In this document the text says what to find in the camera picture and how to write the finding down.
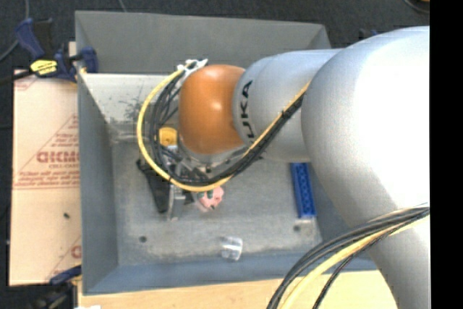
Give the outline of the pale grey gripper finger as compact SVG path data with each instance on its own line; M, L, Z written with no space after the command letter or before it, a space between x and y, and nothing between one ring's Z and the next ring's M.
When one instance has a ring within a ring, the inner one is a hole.
M182 216L185 203L185 194L183 189L171 187L169 190L169 204L167 210L167 219L176 221Z

